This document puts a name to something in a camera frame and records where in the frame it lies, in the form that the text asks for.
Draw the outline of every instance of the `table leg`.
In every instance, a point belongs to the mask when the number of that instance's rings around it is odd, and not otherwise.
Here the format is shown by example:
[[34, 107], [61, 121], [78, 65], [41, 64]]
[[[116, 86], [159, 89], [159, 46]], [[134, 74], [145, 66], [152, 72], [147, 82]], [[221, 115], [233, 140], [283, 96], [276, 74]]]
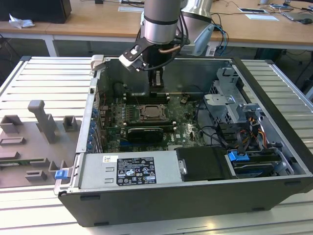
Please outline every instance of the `table leg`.
[[91, 46], [91, 41], [87, 41], [87, 50], [89, 53], [93, 53], [93, 50], [92, 50], [92, 46]]
[[49, 55], [52, 56], [59, 56], [59, 52], [54, 45], [54, 40], [52, 35], [45, 35], [44, 36], [45, 45], [47, 46]]
[[306, 93], [305, 96], [310, 101], [313, 99], [313, 87], [311, 87], [311, 89], [308, 91], [308, 93]]

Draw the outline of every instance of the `aluminum profile table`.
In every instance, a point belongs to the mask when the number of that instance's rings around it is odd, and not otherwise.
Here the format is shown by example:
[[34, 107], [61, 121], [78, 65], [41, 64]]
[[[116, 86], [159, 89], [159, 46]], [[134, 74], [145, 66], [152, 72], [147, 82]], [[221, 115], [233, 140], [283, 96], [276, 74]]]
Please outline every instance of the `aluminum profile table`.
[[[243, 62], [312, 151], [312, 104], [276, 66], [265, 61]], [[82, 118], [86, 87], [92, 78], [89, 63], [90, 58], [60, 57], [32, 57], [20, 62], [0, 89], [1, 117], [20, 103], [21, 119], [33, 120], [26, 114], [24, 102], [38, 98], [56, 118], [62, 118], [62, 111]], [[244, 89], [254, 102], [253, 95]], [[313, 234], [313, 191], [293, 195], [270, 211], [83, 228], [54, 195], [53, 187], [0, 189], [0, 234]]]
[[89, 91], [89, 57], [32, 57], [20, 61], [0, 88], [0, 118], [18, 115], [21, 121], [35, 121], [27, 107], [42, 99], [45, 112], [54, 120], [75, 116], [82, 120]]
[[[243, 60], [244, 65], [313, 153], [313, 104], [275, 66], [262, 60]], [[256, 102], [247, 87], [251, 102]]]

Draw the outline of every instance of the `blue latch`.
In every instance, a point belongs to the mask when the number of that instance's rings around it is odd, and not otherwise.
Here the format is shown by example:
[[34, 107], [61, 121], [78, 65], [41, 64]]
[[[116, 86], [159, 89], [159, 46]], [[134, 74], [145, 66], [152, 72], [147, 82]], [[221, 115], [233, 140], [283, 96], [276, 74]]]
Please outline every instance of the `blue latch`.
[[54, 178], [56, 180], [66, 180], [67, 179], [68, 170], [57, 170], [55, 172]]
[[228, 153], [228, 157], [230, 159], [230, 161], [249, 161], [250, 158], [248, 156], [248, 154], [244, 154], [244, 155], [238, 155], [237, 151], [231, 151], [230, 153]]

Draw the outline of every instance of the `power supply label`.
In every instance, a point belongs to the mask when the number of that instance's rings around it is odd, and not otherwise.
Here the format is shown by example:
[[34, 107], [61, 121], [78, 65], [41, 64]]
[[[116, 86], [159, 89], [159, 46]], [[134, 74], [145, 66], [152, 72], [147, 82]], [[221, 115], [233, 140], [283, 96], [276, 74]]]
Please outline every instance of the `power supply label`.
[[157, 176], [154, 159], [117, 159], [116, 183], [119, 186], [156, 184]]

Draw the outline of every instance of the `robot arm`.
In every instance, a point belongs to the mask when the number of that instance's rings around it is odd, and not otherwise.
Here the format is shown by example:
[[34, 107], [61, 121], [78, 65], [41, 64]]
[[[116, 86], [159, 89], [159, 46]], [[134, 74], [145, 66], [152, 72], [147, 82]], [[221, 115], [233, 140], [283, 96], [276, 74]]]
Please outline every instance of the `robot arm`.
[[145, 0], [142, 38], [123, 52], [120, 62], [129, 70], [148, 71], [152, 87], [162, 87], [163, 67], [179, 54], [189, 41], [193, 55], [206, 47], [214, 25], [210, 8], [213, 0]]
[[167, 61], [175, 46], [178, 21], [182, 21], [180, 10], [186, 4], [186, 0], [146, 0], [141, 27], [143, 37], [119, 57], [122, 64], [127, 68], [132, 65], [139, 71], [147, 69], [148, 65], [153, 68]]

